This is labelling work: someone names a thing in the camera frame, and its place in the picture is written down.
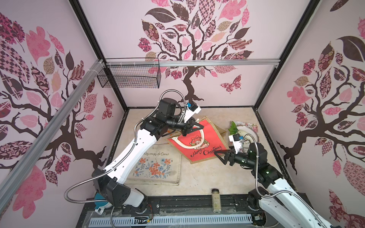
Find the red Christmas jute bag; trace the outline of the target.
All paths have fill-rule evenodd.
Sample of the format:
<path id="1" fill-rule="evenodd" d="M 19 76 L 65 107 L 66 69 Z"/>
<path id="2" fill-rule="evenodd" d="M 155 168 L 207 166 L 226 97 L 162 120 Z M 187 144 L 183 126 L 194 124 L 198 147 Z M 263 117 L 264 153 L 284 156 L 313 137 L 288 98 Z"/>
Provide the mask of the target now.
<path id="1" fill-rule="evenodd" d="M 228 144 L 223 138 L 225 130 L 217 127 L 208 117 L 202 118 L 199 123 L 202 130 L 177 135 L 167 139 L 167 142 L 177 149 L 191 164 L 216 158 L 215 152 L 226 151 Z"/>

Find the canvas tote bag orange handles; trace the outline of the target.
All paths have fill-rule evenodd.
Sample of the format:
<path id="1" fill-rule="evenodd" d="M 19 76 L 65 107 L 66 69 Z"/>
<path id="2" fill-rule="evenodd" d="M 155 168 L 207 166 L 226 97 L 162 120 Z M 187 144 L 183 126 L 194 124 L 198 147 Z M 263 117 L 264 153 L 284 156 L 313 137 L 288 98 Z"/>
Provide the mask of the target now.
<path id="1" fill-rule="evenodd" d="M 182 155 L 167 143 L 153 145 L 130 172 L 126 184 L 178 185 Z"/>

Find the white radish with leaves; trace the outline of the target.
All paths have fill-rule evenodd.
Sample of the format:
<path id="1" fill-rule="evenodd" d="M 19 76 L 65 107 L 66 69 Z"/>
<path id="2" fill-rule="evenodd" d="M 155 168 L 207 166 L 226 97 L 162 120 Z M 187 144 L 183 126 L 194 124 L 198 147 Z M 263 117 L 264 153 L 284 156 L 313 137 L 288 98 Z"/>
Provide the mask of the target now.
<path id="1" fill-rule="evenodd" d="M 238 128 L 234 121 L 230 122 L 230 127 L 228 128 L 228 131 L 230 135 L 235 135 L 238 133 Z"/>

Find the white plate with pattern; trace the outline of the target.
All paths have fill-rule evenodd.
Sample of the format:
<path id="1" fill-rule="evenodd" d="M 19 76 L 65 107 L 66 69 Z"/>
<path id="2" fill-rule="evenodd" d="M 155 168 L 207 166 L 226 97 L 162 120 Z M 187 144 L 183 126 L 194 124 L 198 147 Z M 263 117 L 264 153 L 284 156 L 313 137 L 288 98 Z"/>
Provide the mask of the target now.
<path id="1" fill-rule="evenodd" d="M 238 134 L 243 137 L 242 142 L 244 145 L 249 145 L 253 142 L 259 142 L 257 133 L 248 126 L 238 126 Z"/>

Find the floral placemat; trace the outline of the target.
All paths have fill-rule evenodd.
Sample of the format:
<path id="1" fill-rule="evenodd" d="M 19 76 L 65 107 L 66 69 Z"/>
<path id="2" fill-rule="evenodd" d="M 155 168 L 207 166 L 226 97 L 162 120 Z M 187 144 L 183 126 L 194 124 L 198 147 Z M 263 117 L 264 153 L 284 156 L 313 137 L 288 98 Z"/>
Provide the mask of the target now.
<path id="1" fill-rule="evenodd" d="M 255 133 L 259 132 L 259 127 L 254 123 L 231 121 L 231 127 L 235 127 L 237 130 L 243 130 L 248 132 L 248 129 L 252 129 Z"/>

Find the spice jar pale contents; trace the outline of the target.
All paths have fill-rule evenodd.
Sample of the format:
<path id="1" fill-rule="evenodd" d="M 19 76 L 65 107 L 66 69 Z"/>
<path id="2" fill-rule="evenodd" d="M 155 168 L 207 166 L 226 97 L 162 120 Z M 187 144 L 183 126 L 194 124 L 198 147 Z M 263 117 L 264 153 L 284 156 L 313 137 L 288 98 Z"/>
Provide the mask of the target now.
<path id="1" fill-rule="evenodd" d="M 221 197 L 218 189 L 212 189 L 212 207 L 214 213 L 221 213 Z"/>

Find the teal cup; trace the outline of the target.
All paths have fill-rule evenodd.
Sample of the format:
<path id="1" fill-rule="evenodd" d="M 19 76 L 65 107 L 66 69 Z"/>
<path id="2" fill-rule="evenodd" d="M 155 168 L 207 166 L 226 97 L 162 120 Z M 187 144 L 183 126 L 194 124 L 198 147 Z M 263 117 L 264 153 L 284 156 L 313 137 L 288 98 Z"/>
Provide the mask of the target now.
<path id="1" fill-rule="evenodd" d="M 94 200 L 104 200 L 104 197 L 102 195 L 100 195 L 99 193 L 96 193 Z M 108 209 L 111 207 L 113 207 L 113 205 L 108 201 L 95 202 L 95 209 L 99 209 L 99 208 Z"/>

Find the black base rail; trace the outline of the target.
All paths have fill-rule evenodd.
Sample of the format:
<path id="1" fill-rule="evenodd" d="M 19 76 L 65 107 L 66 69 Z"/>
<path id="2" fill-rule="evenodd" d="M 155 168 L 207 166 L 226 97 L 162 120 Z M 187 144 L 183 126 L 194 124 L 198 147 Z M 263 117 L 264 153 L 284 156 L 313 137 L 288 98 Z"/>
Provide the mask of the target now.
<path id="1" fill-rule="evenodd" d="M 212 195 L 191 196 L 152 196 L 146 197 L 141 206 L 122 206 L 122 215 L 137 219 L 137 224 L 146 225 L 147 219 L 156 224 L 159 219 L 173 219 L 176 224 L 179 219 L 192 218 L 194 215 L 207 220 L 213 219 L 217 224 L 221 220 L 240 222 L 238 216 L 247 215 L 250 223 L 260 223 L 271 215 L 280 224 L 288 223 L 297 227 L 299 220 L 277 198 L 259 198 L 254 192 L 248 194 L 221 195 L 221 211 L 214 212 Z"/>

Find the aluminium rail back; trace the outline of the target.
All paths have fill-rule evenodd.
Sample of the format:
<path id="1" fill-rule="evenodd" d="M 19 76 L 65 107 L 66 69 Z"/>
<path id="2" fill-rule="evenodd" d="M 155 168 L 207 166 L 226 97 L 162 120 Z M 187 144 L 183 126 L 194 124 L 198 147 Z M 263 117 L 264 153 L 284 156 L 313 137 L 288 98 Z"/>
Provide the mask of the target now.
<path id="1" fill-rule="evenodd" d="M 183 60 L 183 61 L 114 61 L 106 66 L 148 66 L 148 67 L 197 67 L 197 66 L 254 66 L 278 65 L 280 59 L 223 59 L 223 60 Z"/>

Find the aluminium rail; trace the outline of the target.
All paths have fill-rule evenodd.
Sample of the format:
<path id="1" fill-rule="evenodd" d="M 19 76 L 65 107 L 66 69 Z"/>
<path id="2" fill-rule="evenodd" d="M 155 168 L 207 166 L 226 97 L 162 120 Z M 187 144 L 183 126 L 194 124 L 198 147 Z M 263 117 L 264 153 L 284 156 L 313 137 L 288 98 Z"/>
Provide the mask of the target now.
<path id="1" fill-rule="evenodd" d="M 148 67 L 197 67 L 197 66 L 254 66 L 278 65 L 280 59 L 223 59 L 223 60 L 183 60 L 183 61 L 114 61 L 106 66 L 148 66 Z"/>
<path id="2" fill-rule="evenodd" d="M 55 113 L 47 127 L 35 139 L 29 150 L 22 156 L 16 166 L 1 183 L 1 211 L 4 211 L 15 192 L 27 177 L 28 172 L 35 166 L 40 156 L 46 150 L 46 147 L 50 144 L 68 115 L 70 115 L 71 111 L 76 106 L 76 103 L 81 99 L 84 92 L 86 92 L 92 80 L 95 79 L 99 71 L 103 69 L 103 66 L 103 60 L 100 59 L 86 71 L 81 82 L 72 91 L 62 107 Z"/>

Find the black vertical frame post left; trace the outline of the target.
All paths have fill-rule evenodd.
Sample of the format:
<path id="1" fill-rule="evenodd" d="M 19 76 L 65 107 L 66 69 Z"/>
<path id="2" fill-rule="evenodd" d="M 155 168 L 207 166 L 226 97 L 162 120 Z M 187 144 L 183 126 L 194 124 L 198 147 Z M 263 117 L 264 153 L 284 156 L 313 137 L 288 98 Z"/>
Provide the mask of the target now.
<path id="1" fill-rule="evenodd" d="M 113 91 L 114 91 L 115 95 L 117 96 L 117 99 L 118 99 L 120 105 L 122 106 L 123 111 L 126 112 L 128 110 L 128 106 L 127 106 L 119 88 L 117 87 L 117 83 L 116 83 L 112 73 L 110 72 L 109 68 L 106 66 L 106 58 L 101 50 L 101 47 L 97 41 L 95 34 L 86 18 L 86 15 L 82 9 L 80 1 L 69 0 L 69 3 L 71 5 L 73 11 L 76 14 L 76 17 L 78 18 L 79 23 L 81 24 L 83 31 L 92 47 L 97 59 L 102 60 L 102 63 L 105 65 L 106 76 L 107 76 L 108 82 L 110 83 L 111 87 L 113 88 Z"/>

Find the black vertical frame post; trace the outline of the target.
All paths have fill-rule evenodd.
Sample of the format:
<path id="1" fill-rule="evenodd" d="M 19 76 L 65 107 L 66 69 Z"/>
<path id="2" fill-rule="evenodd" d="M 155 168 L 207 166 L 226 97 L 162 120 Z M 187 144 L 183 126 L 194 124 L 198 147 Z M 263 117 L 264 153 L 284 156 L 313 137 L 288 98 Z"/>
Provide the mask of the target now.
<path id="1" fill-rule="evenodd" d="M 113 91 L 114 91 L 115 95 L 117 96 L 117 99 L 118 99 L 120 105 L 122 106 L 123 111 L 126 112 L 128 110 L 128 106 L 127 106 L 119 88 L 117 87 L 117 83 L 116 83 L 112 73 L 110 72 L 109 68 L 106 66 L 106 58 L 101 50 L 101 47 L 97 41 L 95 34 L 86 18 L 86 15 L 82 9 L 80 1 L 69 0 L 69 3 L 71 5 L 73 11 L 76 14 L 76 17 L 78 18 L 79 23 L 81 24 L 83 31 L 92 47 L 97 59 L 102 60 L 102 63 L 105 65 L 106 76 L 107 76 L 108 82 L 110 83 L 111 87 L 113 88 Z"/>
<path id="2" fill-rule="evenodd" d="M 293 49 L 297 45 L 299 39 L 301 38 L 302 34 L 304 33 L 304 30 L 308 27 L 310 24 L 311 19 L 315 15 L 318 7 L 320 6 L 322 1 L 320 0 L 311 0 L 309 1 L 304 13 L 302 14 L 297 26 L 295 27 L 289 41 L 287 42 L 282 54 L 280 55 L 280 62 L 277 66 L 274 67 L 271 74 L 269 75 L 268 79 L 266 80 L 266 83 L 264 84 L 263 89 L 259 93 L 259 97 L 256 100 L 256 103 L 254 105 L 254 109 L 258 111 L 259 107 L 263 103 L 265 97 L 269 93 L 269 90 L 271 86 L 274 84 L 274 81 L 276 80 L 277 76 L 279 75 L 281 69 L 289 59 L 290 54 L 292 53 Z"/>

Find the black vertical frame post right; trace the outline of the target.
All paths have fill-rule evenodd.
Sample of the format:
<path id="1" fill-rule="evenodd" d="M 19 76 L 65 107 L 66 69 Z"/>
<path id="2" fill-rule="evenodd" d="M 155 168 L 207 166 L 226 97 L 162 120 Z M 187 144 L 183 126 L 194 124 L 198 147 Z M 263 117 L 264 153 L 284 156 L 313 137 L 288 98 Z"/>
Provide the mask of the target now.
<path id="1" fill-rule="evenodd" d="M 271 86 L 274 84 L 274 81 L 276 80 L 277 76 L 279 75 L 281 69 L 289 59 L 290 54 L 292 53 L 293 49 L 297 45 L 299 39 L 301 38 L 302 34 L 304 33 L 304 30 L 308 27 L 310 24 L 311 19 L 315 15 L 318 7 L 320 6 L 322 1 L 320 0 L 311 0 L 309 1 L 304 13 L 302 14 L 297 26 L 295 27 L 289 41 L 287 42 L 282 54 L 280 55 L 280 62 L 277 66 L 274 67 L 271 74 L 269 75 L 268 79 L 266 80 L 266 83 L 264 84 L 263 89 L 259 93 L 259 97 L 256 100 L 256 103 L 254 105 L 254 109 L 258 111 L 259 107 L 263 103 L 265 97 L 269 93 L 269 90 Z"/>

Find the aluminium rail left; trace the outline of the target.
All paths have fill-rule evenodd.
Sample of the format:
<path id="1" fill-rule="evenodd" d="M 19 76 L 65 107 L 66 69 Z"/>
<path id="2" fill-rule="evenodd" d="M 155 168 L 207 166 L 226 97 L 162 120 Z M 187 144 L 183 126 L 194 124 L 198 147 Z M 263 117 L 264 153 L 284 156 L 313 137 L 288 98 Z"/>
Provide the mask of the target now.
<path id="1" fill-rule="evenodd" d="M 16 166 L 1 183 L 1 211 L 4 211 L 15 192 L 27 177 L 28 172 L 35 166 L 40 156 L 46 150 L 46 147 L 50 144 L 68 115 L 70 115 L 71 111 L 76 106 L 76 103 L 81 99 L 84 92 L 86 92 L 92 80 L 95 79 L 99 71 L 103 69 L 103 66 L 103 60 L 100 59 L 86 71 L 81 82 L 72 91 L 62 107 L 55 113 L 47 127 L 35 139 L 29 150 L 22 156 Z"/>

